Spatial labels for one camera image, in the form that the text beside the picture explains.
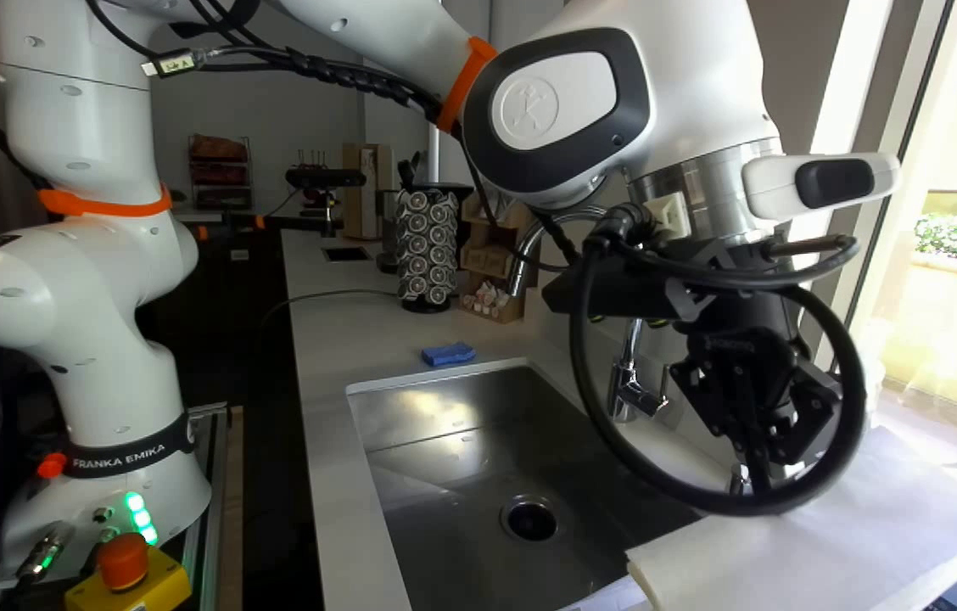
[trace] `orange ring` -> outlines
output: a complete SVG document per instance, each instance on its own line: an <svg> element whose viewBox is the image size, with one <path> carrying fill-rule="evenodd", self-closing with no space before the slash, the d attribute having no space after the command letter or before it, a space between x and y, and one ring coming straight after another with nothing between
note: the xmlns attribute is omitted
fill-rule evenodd
<svg viewBox="0 0 957 611"><path fill-rule="evenodd" d="M453 133L453 124L454 124L460 111L464 107L469 90L476 89L482 66L499 53L482 36L469 36L469 46L473 46L473 53L469 53L464 66L460 66L453 90L447 90L440 116L437 116L437 130L444 130L444 133Z"/></svg>
<svg viewBox="0 0 957 611"><path fill-rule="evenodd" d="M112 201L84 201L73 190L39 190L39 201L52 212L66 218L81 218L81 212L99 212L99 218L153 218L174 205L171 190L162 190L160 201L153 203L112 203Z"/></svg>

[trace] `wall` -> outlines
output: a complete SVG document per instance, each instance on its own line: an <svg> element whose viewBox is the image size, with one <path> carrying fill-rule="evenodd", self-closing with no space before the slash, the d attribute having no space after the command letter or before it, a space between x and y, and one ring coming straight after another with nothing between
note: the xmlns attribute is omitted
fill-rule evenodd
<svg viewBox="0 0 957 611"><path fill-rule="evenodd" d="M277 11L262 11L247 22L271 42L290 42L306 53L353 59L349 49L295 22ZM153 46L183 46L171 29L160 29ZM306 156L340 164L345 138L363 138L363 96L324 84L284 72L238 72L238 73L183 73L153 84L155 164L160 175L186 190L186 143L195 133L247 138L255 205L271 210L290 195L284 170Z"/></svg>

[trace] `countertop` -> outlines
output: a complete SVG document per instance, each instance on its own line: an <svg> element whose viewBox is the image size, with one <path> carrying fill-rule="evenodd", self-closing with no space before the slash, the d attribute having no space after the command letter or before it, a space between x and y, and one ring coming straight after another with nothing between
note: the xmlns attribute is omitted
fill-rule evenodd
<svg viewBox="0 0 957 611"><path fill-rule="evenodd" d="M409 312L394 297L397 278L378 267L379 245L361 245L367 260L331 260L324 248L340 245L312 229L281 235L324 597L331 611L405 611L405 577L345 386L423 372L422 349L444 343L476 346L478 362L524 357L568 397L569 369L568 354L535 343L548 316L490 323L463 307Z"/></svg>
<svg viewBox="0 0 957 611"><path fill-rule="evenodd" d="M367 248L367 260L331 260L324 248L340 245L332 238L319 238L312 229L284 229L281 235L281 255L284 255L284 285L293 295L290 316L293 316L293 343L295 343L295 365L298 365L298 394L303 394L303 424L306 424L306 459L309 459L309 487L312 487L312 519L315 519L315 545L319 545L319 577L324 577L324 597L331 611L409 611L409 588L391 545L391 534L379 513L379 500L375 487L371 463L363 459L357 424L345 402L345 389L367 380L384 376L410 376L423 372L422 349L423 346L444 346L444 343L473 343L482 362L492 360L529 360L565 397L578 397L569 382L569 360L565 349L565 320L535 312L542 300L529 297L529 316L524 323L490 323L463 307L447 312L409 312L397 305L394 287L397 278L384 276L378 267L378 239L361 245ZM889 433L876 433L876 453L872 462L881 462L887 453L903 453L903 444L895 444ZM696 572L696 590L672 590L672 608L724 608L724 600L739 600L739 590L729 577L739 577L739 584L752 584L760 590L760 581L769 581L776 588L799 588L799 590L835 590L835 600L825 608L851 608L846 603L846 594L860 588L860 571L869 572L864 584L876 584L869 590L869 608L918 608L918 600L933 597L936 590L946 590L957 581L957 539L946 539L939 545L939 558L921 558L921 571L911 562L889 558L887 581L881 571L869 571L860 555L862 545L851 545L851 537L860 539L880 539L876 551L881 551L881 537L895 537L903 521L911 526L950 526L957 519L957 486L944 480L946 474L936 474L933 469L905 472L913 477L887 477L887 480L905 480L905 486L936 486L933 493L944 493L946 500L931 500L931 504L921 504L921 515L895 515L881 501L900 501L903 493L876 486L872 469L851 469L851 474L841 474L840 487L816 500L808 513L776 515L776 519L721 519L707 515L696 526L680 528L676 537L662 537L659 545L669 545L686 577ZM821 551L840 551L841 541L851 552L829 555L832 566L803 566L803 577L793 577L793 562L769 562L760 552L765 537L769 539L769 551L801 551L803 541ZM825 584L835 571L854 571L841 584ZM604 600L619 600L614 608L650 608L635 581L619 581L608 590L601 590L594 600L585 600L582 608L604 608Z"/></svg>

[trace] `green light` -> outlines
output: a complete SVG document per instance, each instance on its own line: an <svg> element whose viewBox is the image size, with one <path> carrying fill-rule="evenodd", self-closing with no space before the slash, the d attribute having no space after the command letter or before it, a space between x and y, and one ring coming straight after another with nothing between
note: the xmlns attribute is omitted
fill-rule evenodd
<svg viewBox="0 0 957 611"><path fill-rule="evenodd" d="M58 562L58 552L42 555L42 572L47 572Z"/></svg>
<svg viewBox="0 0 957 611"><path fill-rule="evenodd" d="M143 513L143 510L146 510L146 500L143 500L141 493L125 493L125 504L129 504L133 513Z"/></svg>

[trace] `white countertop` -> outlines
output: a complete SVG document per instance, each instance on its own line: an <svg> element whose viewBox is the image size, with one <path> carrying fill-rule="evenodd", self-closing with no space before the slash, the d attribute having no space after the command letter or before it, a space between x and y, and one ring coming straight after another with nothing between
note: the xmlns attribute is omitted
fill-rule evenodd
<svg viewBox="0 0 957 611"><path fill-rule="evenodd" d="M343 245L319 238L312 229L284 229L281 255L284 255L284 285L293 300L293 340L295 340L295 362L298 362L298 394L303 394L303 424L306 424L306 459L309 459L309 487L312 487L312 519L315 519L315 545L319 545L319 577L324 577L324 597L331 611L405 611L409 590L405 577L391 545L391 534L379 513L379 500L375 487L375 474L367 463L367 453L357 436L357 424L345 402L345 386L363 380L384 380L384 376L409 376L423 372L422 349L444 346L444 343L473 343L478 360L508 360L527 357L553 386L565 389L565 397L574 399L569 386L569 360L565 354L565 343L553 343L549 333L557 323L548 316L527 316L524 323L487 323L473 312L447 307L447 312L409 312L391 295L397 287L394 276L384 276L378 267L378 248L363 245L371 252L367 260L331 260L324 255L326 245ZM840 500L851 501L851 493L872 487L872 480L860 486L840 486ZM854 504L872 504L872 519L864 537L892 534L889 510L876 504L880 494L862 500ZM846 528L832 528L817 519L821 534L811 534L816 539L851 539L851 521L862 515L846 515ZM739 566L726 562L724 555L732 555L729 551L747 551L752 555L743 555L747 566L773 566L760 551L760 534L776 526L752 526L752 519L739 519L737 526L726 519L700 519L690 528L680 528L672 537L672 552L680 552L680 566L724 566L724 571L703 571L714 572L714 581L696 577L707 597L717 600L717 588L729 588L729 577L739 572ZM743 537L729 541L707 541L696 545L693 539L717 539L717 537ZM817 588L816 572L825 577L829 571L860 571L860 545L846 541L846 555L835 555L835 566L808 566L803 577L790 577L789 584L803 581L803 588ZM889 600L921 600L928 590L944 590L957 581L957 545L944 551L939 562L924 562L921 581L913 572L900 572L900 584L880 584L880 597L889 608ZM594 600L622 600L622 608L639 608L641 590L631 581L611 584L619 597L594 597ZM680 590L676 608L693 608L696 594Z"/></svg>
<svg viewBox="0 0 957 611"><path fill-rule="evenodd" d="M533 343L533 336L542 333L539 316L490 323L463 307L409 312L391 295L397 278L378 267L379 245L363 245L367 260L331 260L324 255L326 245L345 239L312 229L284 229L281 238L290 295L303 295L290 307L324 597L331 611L405 611L410 603L349 416L345 386L423 372L422 349L444 343L476 346L478 362L527 357L565 394L569 372L568 362L561 369L549 365L557 362L557 357L542 349L549 343Z"/></svg>

